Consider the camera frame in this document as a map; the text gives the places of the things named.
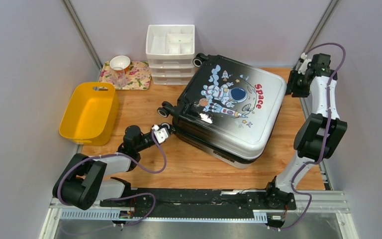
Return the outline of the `white black space suitcase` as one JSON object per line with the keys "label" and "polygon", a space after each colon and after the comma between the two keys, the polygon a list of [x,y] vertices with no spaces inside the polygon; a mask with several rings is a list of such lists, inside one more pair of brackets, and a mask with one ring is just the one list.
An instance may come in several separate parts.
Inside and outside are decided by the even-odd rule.
{"label": "white black space suitcase", "polygon": [[286,81],[221,55],[197,54],[197,71],[177,99],[158,108],[175,135],[239,169],[264,152],[277,121]]}

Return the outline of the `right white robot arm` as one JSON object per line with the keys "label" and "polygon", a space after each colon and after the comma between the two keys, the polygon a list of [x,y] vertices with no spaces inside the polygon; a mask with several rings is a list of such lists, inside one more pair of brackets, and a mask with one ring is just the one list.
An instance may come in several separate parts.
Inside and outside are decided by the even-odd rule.
{"label": "right white robot arm", "polygon": [[269,209],[288,208],[300,180],[314,165],[332,156],[347,130],[348,124],[340,120],[336,109],[337,72],[330,62],[330,55],[308,58],[303,53],[290,72],[286,94],[311,97],[312,112],[295,136],[291,162],[267,184],[264,203]]}

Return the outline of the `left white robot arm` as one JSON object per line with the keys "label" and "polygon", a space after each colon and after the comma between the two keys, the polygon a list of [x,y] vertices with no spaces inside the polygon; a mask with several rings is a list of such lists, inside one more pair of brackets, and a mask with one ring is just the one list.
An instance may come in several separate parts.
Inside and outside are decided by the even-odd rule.
{"label": "left white robot arm", "polygon": [[[55,183],[53,197],[63,205],[82,210],[89,209],[96,201],[112,199],[121,207],[129,205],[132,200],[132,193],[128,190],[130,183],[113,175],[136,167],[152,174],[163,172],[167,157],[161,144],[173,131],[173,126],[167,122],[153,125],[148,133],[143,133],[137,125],[131,125],[126,128],[117,152],[98,156],[76,153]],[[159,170],[151,170],[140,163],[140,152],[152,146],[156,146],[163,157],[163,167]]]}

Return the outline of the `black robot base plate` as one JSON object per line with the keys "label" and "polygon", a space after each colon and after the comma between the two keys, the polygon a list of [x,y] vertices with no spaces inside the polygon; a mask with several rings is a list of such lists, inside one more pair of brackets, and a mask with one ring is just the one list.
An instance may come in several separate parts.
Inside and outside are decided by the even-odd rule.
{"label": "black robot base plate", "polygon": [[133,220],[258,220],[283,224],[296,209],[293,193],[277,189],[136,188],[128,197],[98,201],[102,207],[121,208],[120,218]]}

